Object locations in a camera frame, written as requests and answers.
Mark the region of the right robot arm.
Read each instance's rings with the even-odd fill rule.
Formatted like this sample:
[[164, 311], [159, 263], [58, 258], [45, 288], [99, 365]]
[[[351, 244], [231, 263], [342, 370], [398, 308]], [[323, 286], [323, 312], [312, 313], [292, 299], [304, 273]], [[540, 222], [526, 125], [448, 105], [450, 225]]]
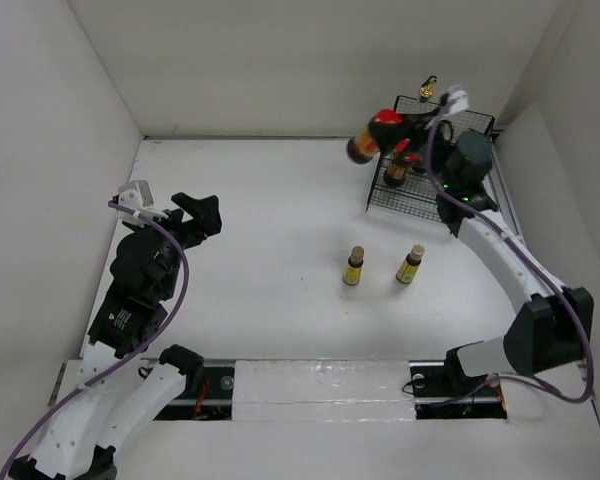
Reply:
[[445, 121], [440, 110], [407, 115], [385, 109], [367, 125], [379, 152], [420, 156], [440, 219], [480, 258], [515, 311], [503, 335], [449, 350], [442, 381], [458, 397], [511, 379], [582, 403], [594, 384], [593, 297], [551, 274], [507, 227], [483, 186], [493, 167], [488, 137], [469, 129], [447, 141], [439, 132]]

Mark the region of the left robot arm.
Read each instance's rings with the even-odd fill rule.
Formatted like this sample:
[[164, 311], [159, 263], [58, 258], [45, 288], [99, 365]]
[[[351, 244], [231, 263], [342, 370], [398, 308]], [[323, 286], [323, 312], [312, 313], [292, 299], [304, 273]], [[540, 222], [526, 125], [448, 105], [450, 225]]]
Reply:
[[113, 479], [120, 457], [156, 415], [178, 396], [202, 390], [203, 357], [174, 344], [117, 401], [186, 297], [186, 250], [222, 228], [217, 196], [177, 193], [171, 200], [174, 210], [156, 211], [150, 195], [127, 186], [109, 202], [131, 232], [116, 249], [113, 280], [86, 334], [76, 385], [25, 434], [1, 479]]

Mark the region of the short red-lid sauce jar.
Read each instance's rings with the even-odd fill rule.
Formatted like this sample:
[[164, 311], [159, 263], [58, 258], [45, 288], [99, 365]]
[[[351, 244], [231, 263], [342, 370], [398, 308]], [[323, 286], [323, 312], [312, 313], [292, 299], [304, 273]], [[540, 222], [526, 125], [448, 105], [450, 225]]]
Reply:
[[392, 109], [375, 113], [368, 123], [347, 143], [349, 159], [356, 164], [367, 164], [373, 157], [395, 146], [404, 135], [405, 115]]

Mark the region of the clear glass oil bottle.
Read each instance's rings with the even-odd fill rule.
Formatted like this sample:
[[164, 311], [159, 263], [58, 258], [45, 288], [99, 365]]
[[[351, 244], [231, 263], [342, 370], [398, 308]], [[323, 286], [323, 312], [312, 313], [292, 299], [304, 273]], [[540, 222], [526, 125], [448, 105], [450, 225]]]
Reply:
[[421, 84], [418, 93], [418, 100], [420, 103], [427, 103], [433, 97], [437, 80], [438, 77], [436, 75], [431, 75]]

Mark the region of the small yellow bottle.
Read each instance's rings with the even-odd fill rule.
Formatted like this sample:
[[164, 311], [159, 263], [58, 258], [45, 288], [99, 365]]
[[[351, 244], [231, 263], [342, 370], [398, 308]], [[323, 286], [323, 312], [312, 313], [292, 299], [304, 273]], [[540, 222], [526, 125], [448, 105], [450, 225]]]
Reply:
[[423, 245], [414, 245], [396, 272], [396, 280], [402, 284], [410, 284], [417, 274], [424, 254], [425, 247]]
[[343, 282], [349, 286], [356, 286], [360, 282], [362, 266], [364, 264], [364, 248], [354, 246], [347, 260], [343, 273]]

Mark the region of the tall red-lid sauce jar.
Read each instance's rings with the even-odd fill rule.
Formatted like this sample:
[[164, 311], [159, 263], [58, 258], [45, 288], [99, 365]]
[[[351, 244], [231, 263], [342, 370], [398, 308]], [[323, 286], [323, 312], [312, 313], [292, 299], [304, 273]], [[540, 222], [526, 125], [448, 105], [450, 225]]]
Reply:
[[389, 159], [383, 181], [391, 188], [398, 188], [405, 183], [408, 170], [418, 162], [419, 157], [410, 150], [410, 140], [403, 139], [394, 147]]

